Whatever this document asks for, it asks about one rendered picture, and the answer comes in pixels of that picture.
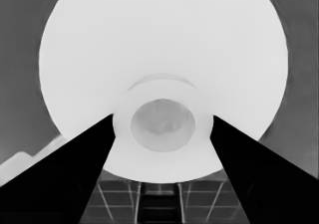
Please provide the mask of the large thick white disc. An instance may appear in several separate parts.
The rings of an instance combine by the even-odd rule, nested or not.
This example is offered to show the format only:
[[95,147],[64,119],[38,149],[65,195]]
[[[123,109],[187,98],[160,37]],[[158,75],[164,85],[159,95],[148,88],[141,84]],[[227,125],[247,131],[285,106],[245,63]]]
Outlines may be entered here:
[[[210,141],[217,118],[263,136],[283,100],[288,51],[270,0],[58,0],[39,75],[65,139],[113,120],[107,171],[184,182],[221,169]],[[146,149],[131,132],[136,110],[159,99],[184,105],[195,120],[190,141],[172,152]]]

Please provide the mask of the small white T-shaped piece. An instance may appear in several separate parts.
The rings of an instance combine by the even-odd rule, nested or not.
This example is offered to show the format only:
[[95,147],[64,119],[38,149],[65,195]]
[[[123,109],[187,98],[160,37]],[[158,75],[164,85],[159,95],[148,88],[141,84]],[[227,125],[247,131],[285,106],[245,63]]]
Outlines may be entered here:
[[60,135],[35,156],[31,156],[24,151],[14,154],[11,158],[0,164],[0,187],[66,143],[67,140]]

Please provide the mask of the dark robot body block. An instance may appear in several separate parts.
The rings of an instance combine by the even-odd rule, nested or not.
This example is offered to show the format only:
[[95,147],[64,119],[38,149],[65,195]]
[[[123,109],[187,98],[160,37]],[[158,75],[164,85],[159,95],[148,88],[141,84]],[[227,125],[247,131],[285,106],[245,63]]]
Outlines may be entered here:
[[182,224],[179,187],[176,183],[142,183],[138,224]]

